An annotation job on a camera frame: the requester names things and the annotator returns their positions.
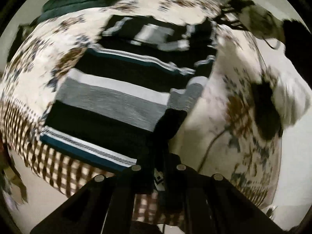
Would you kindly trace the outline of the black small garment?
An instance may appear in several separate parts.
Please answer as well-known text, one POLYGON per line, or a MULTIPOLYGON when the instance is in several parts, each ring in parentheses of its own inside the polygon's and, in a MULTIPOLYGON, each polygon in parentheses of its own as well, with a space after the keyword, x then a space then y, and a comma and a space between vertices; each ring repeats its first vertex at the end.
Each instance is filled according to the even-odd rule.
POLYGON ((252 83, 251 92, 254 101, 255 122, 261 137, 267 141, 272 140, 276 135, 282 137, 280 115, 273 102, 273 91, 269 82, 252 83))

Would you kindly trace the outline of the white crumpled garment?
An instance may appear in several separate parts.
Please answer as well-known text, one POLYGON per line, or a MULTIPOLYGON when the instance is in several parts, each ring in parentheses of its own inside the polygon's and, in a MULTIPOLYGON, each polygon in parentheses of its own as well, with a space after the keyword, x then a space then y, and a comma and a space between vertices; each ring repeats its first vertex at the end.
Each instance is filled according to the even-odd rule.
POLYGON ((280 116, 282 129, 294 126, 311 106, 311 96, 289 74, 280 74, 273 89, 272 102, 280 116))

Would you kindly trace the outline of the floral bed sheet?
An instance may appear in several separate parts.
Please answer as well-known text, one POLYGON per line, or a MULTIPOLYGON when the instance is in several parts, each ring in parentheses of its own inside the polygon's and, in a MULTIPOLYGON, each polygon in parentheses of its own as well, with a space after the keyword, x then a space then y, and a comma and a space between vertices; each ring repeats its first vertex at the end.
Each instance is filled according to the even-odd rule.
MULTIPOLYGON (((175 25, 214 21, 211 0, 119 0, 38 23, 7 63, 1 79, 1 133, 25 166, 66 197, 101 167, 65 155, 41 141, 45 120, 67 74, 97 43, 113 15, 151 16, 175 25)), ((280 171, 281 145, 261 137, 255 122, 251 84, 264 75, 251 37, 223 25, 216 28, 216 56, 194 108, 168 142, 167 150, 200 174, 222 174, 259 208, 269 205, 280 171)))

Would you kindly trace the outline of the black clothes pile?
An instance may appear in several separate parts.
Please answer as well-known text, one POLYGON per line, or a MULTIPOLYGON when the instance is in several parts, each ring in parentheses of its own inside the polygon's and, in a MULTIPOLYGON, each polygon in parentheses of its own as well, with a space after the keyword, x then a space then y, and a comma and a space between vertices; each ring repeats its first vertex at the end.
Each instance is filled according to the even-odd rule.
POLYGON ((32 33, 35 27, 36 27, 35 24, 20 24, 18 26, 15 39, 8 52, 7 63, 9 63, 12 60, 14 54, 17 52, 22 43, 27 39, 27 37, 32 33))

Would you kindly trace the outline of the black grey striped sweater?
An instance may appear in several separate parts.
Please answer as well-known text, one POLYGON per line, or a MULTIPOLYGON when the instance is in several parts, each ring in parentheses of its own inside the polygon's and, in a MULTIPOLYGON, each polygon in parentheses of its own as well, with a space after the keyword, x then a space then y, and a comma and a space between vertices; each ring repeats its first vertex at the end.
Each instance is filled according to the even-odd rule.
POLYGON ((207 84, 216 28, 113 15, 69 70, 41 141, 114 173, 166 150, 207 84))

